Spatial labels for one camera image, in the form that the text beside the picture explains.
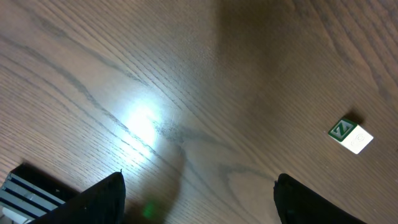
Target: small white box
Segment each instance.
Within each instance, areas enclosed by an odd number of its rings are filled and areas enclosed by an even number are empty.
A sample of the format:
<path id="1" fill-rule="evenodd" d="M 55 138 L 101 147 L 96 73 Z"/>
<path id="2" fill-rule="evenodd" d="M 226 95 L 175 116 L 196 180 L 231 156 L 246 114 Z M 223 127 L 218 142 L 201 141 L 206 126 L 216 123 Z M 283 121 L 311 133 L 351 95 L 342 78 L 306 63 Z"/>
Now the small white box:
<path id="1" fill-rule="evenodd" d="M 361 152 L 373 139 L 373 136 L 348 119 L 339 120 L 328 134 L 355 154 Z"/>

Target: green light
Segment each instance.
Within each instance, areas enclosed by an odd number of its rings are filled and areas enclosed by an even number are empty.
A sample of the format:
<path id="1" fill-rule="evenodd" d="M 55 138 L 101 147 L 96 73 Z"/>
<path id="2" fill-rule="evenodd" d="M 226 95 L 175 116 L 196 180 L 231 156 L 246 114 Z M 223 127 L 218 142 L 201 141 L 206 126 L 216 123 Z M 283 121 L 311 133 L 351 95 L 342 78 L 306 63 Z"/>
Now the green light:
<path id="1" fill-rule="evenodd" d="M 153 219 L 155 217 L 156 206 L 154 202 L 148 202 L 145 207 L 142 215 L 147 219 Z"/>

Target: wooden table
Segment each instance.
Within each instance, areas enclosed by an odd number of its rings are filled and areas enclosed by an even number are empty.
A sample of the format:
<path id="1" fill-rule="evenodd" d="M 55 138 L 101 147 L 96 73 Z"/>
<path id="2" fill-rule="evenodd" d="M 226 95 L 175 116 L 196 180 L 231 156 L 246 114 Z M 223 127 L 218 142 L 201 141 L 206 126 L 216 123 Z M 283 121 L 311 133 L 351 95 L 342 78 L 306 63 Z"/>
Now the wooden table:
<path id="1" fill-rule="evenodd" d="M 1 0 L 0 181 L 122 169 L 131 218 L 280 223 L 285 172 L 397 223 L 397 85 L 393 0 Z M 345 114 L 374 136 L 358 155 L 327 135 Z"/>

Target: tabletop surface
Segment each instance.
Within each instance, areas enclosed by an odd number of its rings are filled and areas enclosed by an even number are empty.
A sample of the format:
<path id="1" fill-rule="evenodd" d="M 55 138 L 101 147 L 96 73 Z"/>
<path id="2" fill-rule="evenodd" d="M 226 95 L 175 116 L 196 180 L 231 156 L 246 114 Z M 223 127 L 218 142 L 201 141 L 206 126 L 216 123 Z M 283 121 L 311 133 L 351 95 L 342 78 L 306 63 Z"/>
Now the tabletop surface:
<path id="1" fill-rule="evenodd" d="M 280 223 L 287 173 L 397 223 L 397 85 L 393 0 L 2 0 L 0 182 L 122 170 L 131 220 Z M 345 115 L 358 155 L 327 133 Z"/>

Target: green label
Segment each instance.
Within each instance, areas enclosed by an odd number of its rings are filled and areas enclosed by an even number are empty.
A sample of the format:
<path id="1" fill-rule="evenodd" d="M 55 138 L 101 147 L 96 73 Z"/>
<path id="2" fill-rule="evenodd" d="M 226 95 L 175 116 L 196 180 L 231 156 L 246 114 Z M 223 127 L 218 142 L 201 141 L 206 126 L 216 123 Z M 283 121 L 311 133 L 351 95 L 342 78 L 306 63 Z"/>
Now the green label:
<path id="1" fill-rule="evenodd" d="M 330 129 L 329 135 L 337 141 L 344 140 L 350 132 L 357 126 L 356 123 L 347 119 L 341 119 Z"/>

